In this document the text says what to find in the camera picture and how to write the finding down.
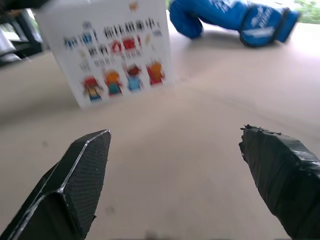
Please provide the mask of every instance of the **tabletop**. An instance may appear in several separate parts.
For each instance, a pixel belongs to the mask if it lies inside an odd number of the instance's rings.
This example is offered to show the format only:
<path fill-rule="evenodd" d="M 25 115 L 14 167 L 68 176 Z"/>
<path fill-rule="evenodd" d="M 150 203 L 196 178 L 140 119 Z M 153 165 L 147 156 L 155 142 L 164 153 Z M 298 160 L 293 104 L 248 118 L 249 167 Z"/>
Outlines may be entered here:
<path fill-rule="evenodd" d="M 195 41 L 169 29 L 176 84 L 131 99 L 80 109 L 51 53 L 0 70 L 0 231 L 73 140 L 110 129 L 87 239 L 288 237 L 242 159 L 240 128 L 282 132 L 320 157 L 320 27 L 259 49 L 216 27 Z"/>

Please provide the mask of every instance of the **cartoon figure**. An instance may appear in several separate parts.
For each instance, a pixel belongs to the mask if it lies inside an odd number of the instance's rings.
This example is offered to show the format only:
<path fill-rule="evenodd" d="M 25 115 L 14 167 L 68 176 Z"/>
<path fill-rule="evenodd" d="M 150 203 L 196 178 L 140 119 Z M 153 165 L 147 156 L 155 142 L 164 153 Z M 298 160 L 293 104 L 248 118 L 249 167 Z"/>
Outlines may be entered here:
<path fill-rule="evenodd" d="M 101 100 L 101 95 L 104 89 L 99 86 L 94 76 L 86 76 L 83 81 L 84 95 L 88 95 L 91 102 Z"/>
<path fill-rule="evenodd" d="M 154 61 L 150 65 L 146 66 L 150 77 L 150 85 L 162 84 L 162 80 L 165 78 L 165 74 L 162 72 L 162 65 L 158 61 Z"/>
<path fill-rule="evenodd" d="M 122 94 L 122 83 L 119 81 L 119 73 L 115 70 L 109 70 L 105 72 L 105 70 L 103 69 L 102 74 L 104 75 L 104 82 L 109 89 L 109 96 Z"/>
<path fill-rule="evenodd" d="M 137 65 L 132 65 L 129 68 L 126 65 L 123 65 L 123 70 L 128 79 L 128 89 L 131 92 L 139 91 L 144 87 L 139 75 L 141 73 L 141 69 Z"/>

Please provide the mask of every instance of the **black tape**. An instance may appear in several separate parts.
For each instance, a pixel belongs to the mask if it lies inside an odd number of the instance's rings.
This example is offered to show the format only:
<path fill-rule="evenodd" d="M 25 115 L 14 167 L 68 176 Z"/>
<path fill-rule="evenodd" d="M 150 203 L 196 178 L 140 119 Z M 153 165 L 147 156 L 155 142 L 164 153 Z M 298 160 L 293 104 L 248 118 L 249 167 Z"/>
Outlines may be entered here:
<path fill-rule="evenodd" d="M 247 125 L 239 144 L 255 185 L 293 239 L 320 239 L 320 161 L 299 140 Z"/>

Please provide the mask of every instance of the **greenery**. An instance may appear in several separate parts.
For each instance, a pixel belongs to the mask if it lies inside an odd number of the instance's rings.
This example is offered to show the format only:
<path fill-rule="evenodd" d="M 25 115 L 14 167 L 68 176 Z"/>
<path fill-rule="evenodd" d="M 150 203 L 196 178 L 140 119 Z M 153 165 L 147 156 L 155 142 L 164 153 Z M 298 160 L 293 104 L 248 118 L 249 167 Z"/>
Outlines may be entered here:
<path fill-rule="evenodd" d="M 294 0 L 294 3 L 300 6 L 297 10 L 302 13 L 299 22 L 320 24 L 320 6 L 315 1 Z"/>

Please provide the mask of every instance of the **cardboard box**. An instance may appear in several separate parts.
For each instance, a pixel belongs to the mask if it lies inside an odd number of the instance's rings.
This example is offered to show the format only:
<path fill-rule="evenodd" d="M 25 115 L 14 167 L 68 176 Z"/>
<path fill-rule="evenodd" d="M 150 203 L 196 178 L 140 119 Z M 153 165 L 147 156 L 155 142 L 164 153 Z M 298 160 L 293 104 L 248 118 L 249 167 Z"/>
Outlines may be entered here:
<path fill-rule="evenodd" d="M 35 19 L 81 107 L 173 82 L 164 0 L 53 0 Z"/>

